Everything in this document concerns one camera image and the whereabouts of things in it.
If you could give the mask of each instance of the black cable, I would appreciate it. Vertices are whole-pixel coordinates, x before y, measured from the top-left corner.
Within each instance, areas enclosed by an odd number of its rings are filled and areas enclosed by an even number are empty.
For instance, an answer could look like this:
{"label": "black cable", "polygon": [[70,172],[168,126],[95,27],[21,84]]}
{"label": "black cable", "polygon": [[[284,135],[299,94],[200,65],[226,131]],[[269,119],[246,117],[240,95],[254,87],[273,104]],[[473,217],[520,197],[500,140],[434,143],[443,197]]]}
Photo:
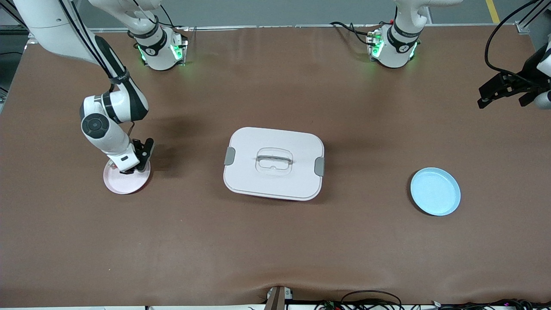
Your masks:
{"label": "black cable", "polygon": [[391,23],[387,23],[387,22],[380,21],[380,22],[379,22],[379,25],[392,25],[392,23],[395,22],[396,17],[398,17],[398,6],[396,6],[396,9],[394,10],[394,19],[392,20],[392,22],[391,22]]}
{"label": "black cable", "polygon": [[464,303],[464,304],[443,304],[439,307],[439,310],[487,310],[495,309],[493,306],[508,306],[514,307],[515,310],[543,310],[551,306],[551,302],[548,303],[532,303],[526,300],[516,299],[503,299],[490,303]]}
{"label": "black cable", "polygon": [[130,122],[132,122],[132,126],[130,126],[130,129],[128,129],[128,132],[126,133],[126,135],[128,135],[129,138],[130,138],[130,134],[132,133],[132,129],[134,129],[134,125],[136,124],[134,121],[130,121]]}
{"label": "black cable", "polygon": [[[348,31],[351,31],[351,32],[354,32],[354,30],[348,26],[346,26],[345,24],[341,23],[341,22],[333,22],[333,23],[329,23],[329,25],[339,25],[339,26],[342,26],[343,28],[345,28],[346,30]],[[356,31],[358,34],[361,34],[361,35],[368,35],[368,33],[365,33],[363,31]]]}
{"label": "black cable", "polygon": [[15,4],[13,4],[11,1],[6,0],[6,2],[9,3],[9,5],[12,6],[15,10],[17,10],[17,8],[15,7]]}
{"label": "black cable", "polygon": [[96,49],[96,46],[94,45],[94,43],[92,42],[92,39],[90,38],[90,36],[88,35],[88,31],[86,31],[86,26],[84,25],[84,23],[82,22],[82,18],[80,18],[80,14],[78,13],[78,10],[77,10],[77,7],[75,6],[73,0],[71,0],[71,5],[73,6],[73,10],[77,16],[77,19],[80,23],[80,26],[82,27],[83,29],[83,32],[84,34],[86,35],[86,38],[88,39],[88,42],[90,42],[90,45],[92,46],[92,48],[94,49],[94,52],[96,53],[96,55],[98,56],[99,60],[101,61],[101,64],[100,66],[103,66],[103,68],[105,69],[106,72],[109,72],[108,68],[107,68],[107,65],[105,64],[105,61],[103,60],[103,58],[101,58],[100,56],[100,52],[98,52],[98,50]]}
{"label": "black cable", "polygon": [[362,40],[360,38],[360,36],[358,35],[358,32],[356,31],[356,28],[354,28],[354,25],[352,23],[350,23],[350,27],[352,28],[352,31],[354,31],[354,33],[356,34],[356,38],[358,38],[358,40],[360,40],[360,42],[362,42],[365,45],[375,46],[375,43],[366,42],[366,41]]}
{"label": "black cable", "polygon": [[344,27],[346,30],[348,31],[352,31],[355,35],[356,35],[356,38],[358,38],[358,40],[360,40],[360,42],[362,42],[363,44],[365,45],[369,45],[369,46],[375,46],[375,44],[371,43],[371,42],[366,42],[364,41],[362,38],[360,38],[360,34],[361,35],[368,35],[368,33],[365,33],[363,31],[357,31],[356,28],[354,27],[354,24],[353,23],[350,23],[350,27],[349,26],[346,26],[345,24],[341,23],[341,22],[332,22],[330,23],[330,25],[339,25],[339,26],[342,26]]}
{"label": "black cable", "polygon": [[17,15],[15,15],[10,9],[8,9],[2,2],[0,2],[0,6],[2,6],[6,10],[6,12],[9,13],[9,15],[11,15],[13,18],[15,18],[17,20],[17,22],[19,22],[19,24],[21,24],[21,25],[23,25],[27,28],[27,25],[19,17],[17,17]]}
{"label": "black cable", "polygon": [[530,23],[531,23],[536,17],[538,17],[540,14],[542,14],[542,12],[543,12],[545,9],[547,9],[547,7],[548,7],[550,4],[551,4],[551,1],[549,1],[546,5],[544,5],[544,6],[542,7],[542,9],[539,10],[539,12],[538,12],[536,15],[532,16],[532,19],[530,19],[530,20],[528,21],[528,23],[526,23],[526,26],[525,26],[525,27],[528,27],[528,25],[530,25]]}
{"label": "black cable", "polygon": [[149,21],[152,22],[152,23],[155,25],[156,22],[152,21],[152,20],[145,14],[144,10],[142,9],[141,6],[139,6],[138,2],[136,2],[136,0],[133,0],[133,1],[134,1],[134,3],[136,4],[136,6],[138,7],[138,9],[139,9],[140,11],[142,11],[142,13],[143,13],[143,15],[145,16],[145,18],[149,19]]}
{"label": "black cable", "polygon": [[484,61],[486,62],[486,65],[492,69],[492,70],[495,70],[495,71],[498,71],[498,72],[501,72],[501,73],[506,73],[506,74],[510,74],[520,80],[523,80],[524,82],[532,85],[532,86],[536,86],[536,87],[540,87],[540,85],[538,85],[537,83],[533,82],[533,81],[530,81],[530,80],[527,80],[521,76],[519,76],[518,74],[516,73],[513,73],[509,70],[505,70],[505,69],[502,69],[502,68],[498,68],[494,65],[492,65],[490,63],[490,61],[488,60],[488,51],[490,49],[490,44],[491,44],[491,41],[492,39],[494,38],[495,34],[498,32],[498,30],[501,28],[501,26],[503,26],[503,24],[505,24],[513,15],[515,15],[516,13],[524,10],[525,8],[527,8],[528,6],[536,3],[537,1],[539,0],[531,0],[530,2],[522,5],[521,7],[519,7],[518,9],[514,10],[511,14],[509,14],[505,19],[503,19],[494,29],[494,31],[492,31],[492,33],[490,34],[490,37],[488,38],[488,42],[486,42],[486,48],[484,49]]}
{"label": "black cable", "polygon": [[542,3],[544,2],[545,0],[540,0],[538,4],[536,4],[531,10],[530,12],[528,12],[528,14],[526,14],[526,16],[524,16],[520,22],[518,23],[519,25],[522,24],[522,22],[524,22],[524,20],[530,16],[530,14],[532,14],[532,12],[534,12],[534,10],[536,10],[540,5],[542,5]]}
{"label": "black cable", "polygon": [[82,42],[84,43],[84,45],[88,48],[88,51],[92,54],[92,56],[96,59],[96,61],[98,62],[98,65],[104,70],[105,74],[107,74],[107,76],[109,78],[111,78],[111,74],[109,73],[109,71],[107,70],[106,67],[102,66],[101,64],[101,61],[100,59],[98,58],[98,56],[96,54],[94,54],[94,51],[92,50],[92,48],[88,45],[88,42],[86,42],[84,36],[82,35],[82,33],[80,33],[80,30],[78,30],[78,27],[76,25],[76,23],[73,21],[73,19],[71,18],[71,15],[69,14],[69,11],[67,10],[67,7],[65,6],[65,4],[63,3],[63,0],[58,0],[59,4],[61,5],[63,11],[65,12],[65,16],[67,17],[67,19],[70,21],[70,23],[73,25],[75,31],[77,32],[78,36],[80,37],[80,39],[82,40]]}
{"label": "black cable", "polygon": [[378,290],[361,290],[361,291],[350,292],[350,293],[344,295],[344,296],[341,298],[341,303],[344,301],[344,299],[345,299],[346,297],[351,296],[351,295],[354,295],[354,294],[360,294],[360,293],[379,293],[379,294],[384,294],[384,295],[392,296],[392,297],[396,298],[396,300],[398,301],[398,304],[400,305],[400,307],[403,308],[403,307],[402,307],[402,300],[401,300],[398,296],[396,296],[396,295],[394,295],[394,294],[392,294],[392,293],[388,293],[388,292],[384,292],[384,291],[378,291]]}
{"label": "black cable", "polygon": [[172,22],[172,19],[170,18],[170,15],[166,12],[165,7],[161,4],[161,9],[163,9],[163,12],[165,12],[166,17],[169,19],[170,26],[174,28],[174,23]]}

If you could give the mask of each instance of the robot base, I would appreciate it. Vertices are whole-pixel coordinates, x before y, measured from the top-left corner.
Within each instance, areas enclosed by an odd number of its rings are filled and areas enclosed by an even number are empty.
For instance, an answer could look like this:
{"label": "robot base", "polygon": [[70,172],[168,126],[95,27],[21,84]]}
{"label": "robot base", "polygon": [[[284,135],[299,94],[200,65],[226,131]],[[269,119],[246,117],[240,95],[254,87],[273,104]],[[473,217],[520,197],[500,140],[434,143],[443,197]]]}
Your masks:
{"label": "robot base", "polygon": [[132,174],[122,174],[120,170],[109,160],[104,168],[105,186],[115,194],[126,195],[141,189],[149,180],[151,164],[147,161],[142,172],[138,170]]}
{"label": "robot base", "polygon": [[154,65],[150,65],[148,63],[147,57],[144,54],[144,51],[142,51],[142,49],[138,46],[137,48],[142,56],[143,64],[157,71],[166,71],[166,70],[172,69],[174,66],[185,66],[186,56],[187,56],[187,44],[188,44],[187,37],[182,36],[180,33],[173,32],[172,39],[173,39],[172,44],[167,46],[166,48],[172,51],[174,58],[171,57],[171,58],[155,59]]}
{"label": "robot base", "polygon": [[379,61],[383,66],[389,68],[400,68],[413,58],[418,43],[411,48],[411,52],[397,52],[394,46],[384,40],[390,27],[390,25],[384,25],[373,31],[373,37],[366,38],[367,42],[375,44],[375,46],[368,45],[368,54],[371,61]]}

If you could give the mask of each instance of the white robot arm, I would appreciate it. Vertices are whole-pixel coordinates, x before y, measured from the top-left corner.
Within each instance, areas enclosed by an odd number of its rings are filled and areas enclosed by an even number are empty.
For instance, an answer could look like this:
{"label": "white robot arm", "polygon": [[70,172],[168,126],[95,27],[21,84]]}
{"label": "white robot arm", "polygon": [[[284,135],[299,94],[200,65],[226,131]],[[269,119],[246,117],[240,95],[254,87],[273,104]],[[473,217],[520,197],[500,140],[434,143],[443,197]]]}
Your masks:
{"label": "white robot arm", "polygon": [[130,141],[119,124],[143,119],[148,103],[107,41],[86,28],[71,0],[15,0],[15,5],[46,50],[103,68],[112,87],[102,95],[84,99],[80,107],[82,132],[121,173],[145,169],[153,139],[147,139],[145,144]]}
{"label": "white robot arm", "polygon": [[[547,86],[549,88],[549,80],[551,79],[551,36],[549,37],[549,43],[545,47],[545,53],[541,61],[536,66],[537,70],[544,73],[547,77]],[[539,109],[550,110],[551,109],[551,90],[542,90],[543,92],[534,98],[534,103]]]}
{"label": "white robot arm", "polygon": [[151,10],[161,0],[89,0],[111,14],[128,28],[128,34],[138,43],[143,60],[154,70],[168,70],[185,62],[187,38],[159,24]]}
{"label": "white robot arm", "polygon": [[397,13],[394,23],[383,25],[375,31],[379,35],[369,42],[370,56],[389,68],[404,66],[413,56],[417,39],[425,27],[427,18],[422,7],[449,7],[463,0],[393,0]]}

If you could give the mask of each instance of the wire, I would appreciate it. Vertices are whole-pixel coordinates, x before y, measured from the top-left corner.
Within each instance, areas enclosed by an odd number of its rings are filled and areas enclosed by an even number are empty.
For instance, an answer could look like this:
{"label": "wire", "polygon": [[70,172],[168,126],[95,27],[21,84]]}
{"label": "wire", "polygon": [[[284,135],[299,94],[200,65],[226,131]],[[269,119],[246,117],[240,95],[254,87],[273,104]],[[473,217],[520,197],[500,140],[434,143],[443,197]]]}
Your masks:
{"label": "wire", "polygon": [[[346,297],[351,296],[351,295],[355,295],[355,294],[360,294],[360,293],[379,293],[379,294],[384,294],[384,295],[392,296],[392,297],[394,297],[394,298],[398,301],[398,304],[393,303],[393,302],[389,302],[389,301],[385,301],[385,302],[388,303],[388,304],[396,304],[397,306],[400,307],[400,309],[403,309],[403,307],[402,307],[402,300],[401,300],[398,296],[396,296],[396,295],[394,295],[394,294],[392,294],[392,293],[388,293],[388,292],[385,292],[385,291],[378,291],[378,290],[361,290],[361,291],[350,292],[350,293],[344,295],[344,296],[341,298],[341,303],[344,301],[344,299],[345,299]],[[368,301],[368,300],[358,300],[358,301],[356,301],[356,302],[364,302],[364,301]]]}
{"label": "wire", "polygon": [[132,133],[132,129],[134,129],[134,125],[136,124],[134,121],[130,121],[130,122],[132,122],[132,126],[130,126],[130,129],[128,129],[128,132],[126,133],[129,138],[130,138],[130,134]]}
{"label": "wire", "polygon": [[69,14],[69,11],[67,10],[67,7],[65,6],[65,4],[63,3],[63,0],[58,0],[59,4],[61,5],[61,7],[63,8],[63,11],[65,12],[65,16],[67,17],[67,19],[70,21],[70,23],[73,25],[75,31],[77,32],[78,36],[80,37],[80,39],[82,40],[82,42],[84,43],[84,45],[88,48],[88,51],[92,54],[92,56],[96,59],[96,61],[98,62],[98,65],[104,70],[105,74],[107,74],[107,76],[109,78],[111,78],[111,74],[109,73],[109,71],[107,70],[107,68],[105,66],[102,65],[102,62],[101,60],[98,58],[98,55],[96,55],[94,53],[94,51],[92,50],[92,48],[90,47],[90,45],[88,45],[88,42],[86,42],[84,36],[82,35],[82,33],[80,32],[80,30],[78,29],[76,23],[74,22],[73,18],[71,18],[71,15]]}
{"label": "wire", "polygon": [[167,13],[167,11],[165,10],[165,7],[163,7],[162,4],[161,4],[161,9],[163,9],[163,12],[165,12],[166,17],[169,19],[170,26],[174,28],[174,23],[172,22],[172,18],[170,18],[170,15]]}
{"label": "wire", "polygon": [[86,26],[84,25],[84,23],[82,22],[82,19],[80,18],[80,14],[78,13],[78,10],[77,10],[77,7],[75,6],[74,4],[74,1],[71,0],[71,5],[73,6],[73,9],[74,9],[74,12],[77,16],[77,19],[80,23],[80,26],[82,27],[83,31],[84,31],[84,34],[86,35],[86,38],[88,38],[88,41],[90,42],[90,45],[94,48],[94,52],[96,53],[96,55],[98,56],[99,60],[101,61],[101,66],[103,66],[103,68],[108,72],[109,70],[107,69],[107,65],[105,64],[105,61],[103,60],[103,58],[101,58],[100,56],[100,52],[98,52],[98,50],[96,49],[96,46],[94,45],[94,43],[92,42],[92,39],[90,38],[90,36],[88,35],[88,31],[86,31]]}
{"label": "wire", "polygon": [[362,40],[358,34],[358,32],[356,31],[356,28],[354,28],[354,24],[350,23],[350,27],[352,28],[352,31],[354,32],[354,34],[356,35],[356,38],[358,38],[358,40],[360,40],[360,42],[362,42],[363,44],[365,45],[369,45],[369,46],[375,46],[375,43],[371,43],[371,42],[366,42],[364,40]]}
{"label": "wire", "polygon": [[542,12],[543,12],[545,9],[547,9],[547,7],[548,7],[550,4],[551,4],[551,1],[549,1],[546,5],[544,5],[544,6],[542,7],[542,9],[539,10],[539,12],[538,12],[536,15],[532,16],[532,18],[528,21],[528,23],[526,23],[526,26],[525,26],[525,27],[528,27],[528,25],[530,25],[530,23],[531,23],[536,17],[538,17],[540,14],[542,14]]}
{"label": "wire", "polygon": [[513,307],[515,310],[543,310],[551,306],[551,302],[548,303],[532,303],[526,300],[516,299],[502,299],[490,303],[464,303],[464,304],[443,304],[439,310],[487,310],[495,309],[495,306],[507,306]]}
{"label": "wire", "polygon": [[[333,22],[333,23],[330,23],[330,25],[333,25],[333,26],[339,25],[339,26],[344,27],[344,28],[345,28],[346,30],[348,30],[348,31],[354,32],[354,30],[353,30],[352,28],[350,28],[349,26],[346,26],[345,24],[343,24],[343,23],[341,23],[341,22]],[[358,34],[361,34],[361,35],[368,35],[368,33],[365,33],[365,32],[363,32],[363,31],[356,31],[356,32],[357,32]]]}
{"label": "wire", "polygon": [[149,21],[152,22],[152,23],[155,25],[157,22],[152,21],[152,20],[147,16],[147,14],[145,13],[145,11],[142,9],[141,6],[139,6],[139,4],[138,4],[138,2],[137,2],[136,0],[133,0],[133,1],[134,1],[134,3],[136,4],[136,6],[138,7],[138,9],[139,9],[140,11],[142,11],[142,13],[143,13],[143,15],[145,16],[145,18],[149,19]]}
{"label": "wire", "polygon": [[330,23],[330,25],[339,25],[339,26],[342,26],[344,27],[346,30],[348,31],[352,31],[355,35],[356,35],[356,38],[358,38],[358,40],[360,40],[360,42],[362,42],[363,44],[365,45],[369,45],[369,46],[375,46],[374,43],[371,43],[371,42],[366,42],[364,41],[362,38],[360,38],[360,34],[361,35],[368,35],[368,33],[365,33],[363,31],[357,31],[356,28],[354,27],[354,24],[353,23],[350,23],[350,26],[346,26],[345,24],[341,23],[341,22],[332,22]]}
{"label": "wire", "polygon": [[524,20],[526,18],[528,18],[528,16],[530,16],[530,14],[532,14],[532,12],[534,12],[534,10],[536,10],[540,5],[542,5],[542,3],[544,2],[545,0],[540,0],[538,4],[536,4],[531,10],[530,12],[528,12],[528,14],[526,14],[526,16],[524,16],[520,22],[518,23],[519,25],[522,24],[522,22],[524,22]]}
{"label": "wire", "polygon": [[15,4],[13,4],[11,1],[6,0],[6,2],[9,3],[9,5],[12,6],[15,10],[17,10],[17,8],[15,7]]}
{"label": "wire", "polygon": [[170,15],[169,15],[168,12],[165,10],[165,8],[163,7],[162,4],[161,4],[161,9],[163,9],[163,12],[165,12],[165,15],[166,15],[166,17],[169,19],[170,24],[161,23],[161,22],[159,22],[159,24],[165,25],[165,26],[169,26],[169,27],[171,27],[171,28],[185,27],[185,26],[182,26],[182,25],[174,25],[174,23],[172,22],[172,19],[170,18]]}
{"label": "wire", "polygon": [[501,73],[510,74],[510,75],[512,75],[512,76],[514,76],[514,77],[516,77],[516,78],[518,78],[518,79],[520,79],[520,80],[523,80],[524,82],[526,82],[526,83],[528,83],[528,84],[530,84],[530,85],[532,85],[532,86],[536,86],[536,87],[540,87],[540,85],[537,84],[537,83],[535,83],[535,82],[533,82],[533,81],[530,81],[530,80],[528,80],[528,79],[525,79],[525,78],[519,76],[518,74],[513,73],[513,72],[511,72],[511,71],[509,71],[509,70],[505,70],[505,69],[502,69],[502,68],[498,68],[498,67],[492,65],[492,64],[490,63],[490,61],[488,60],[488,51],[489,51],[489,49],[490,49],[491,41],[493,40],[495,34],[498,32],[498,30],[501,28],[501,26],[503,26],[503,24],[505,24],[513,15],[515,15],[516,13],[518,13],[518,12],[524,10],[524,9],[527,8],[528,6],[534,4],[534,3],[538,2],[538,1],[539,1],[539,0],[531,0],[530,2],[528,2],[528,3],[524,4],[524,5],[522,5],[522,6],[519,7],[518,9],[514,10],[511,14],[509,14],[506,18],[504,18],[504,19],[495,27],[494,31],[492,31],[492,33],[490,34],[490,37],[488,38],[488,42],[486,42],[486,48],[484,49],[484,61],[486,62],[486,65],[487,65],[490,69],[495,70],[495,71],[498,71],[498,72],[501,72]]}

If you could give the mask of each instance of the table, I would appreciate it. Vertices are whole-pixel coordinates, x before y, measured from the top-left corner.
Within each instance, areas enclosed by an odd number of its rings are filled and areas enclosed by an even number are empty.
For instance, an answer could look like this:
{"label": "table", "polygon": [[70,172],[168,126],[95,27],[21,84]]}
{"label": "table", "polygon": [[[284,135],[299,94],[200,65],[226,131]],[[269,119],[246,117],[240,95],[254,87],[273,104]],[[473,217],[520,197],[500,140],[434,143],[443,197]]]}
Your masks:
{"label": "table", "polygon": [[[491,30],[427,27],[397,70],[332,28],[191,33],[187,65],[166,72],[103,34],[149,99],[132,137],[157,143],[149,184],[127,196],[106,190],[107,158],[79,128],[82,99],[108,89],[101,69],[30,45],[0,116],[0,305],[257,303],[274,285],[298,299],[549,300],[550,115],[515,98],[478,109]],[[532,53],[509,26],[490,57],[515,71]],[[317,135],[319,196],[229,191],[225,150],[245,126]],[[414,207],[423,167],[457,179],[456,212]]]}

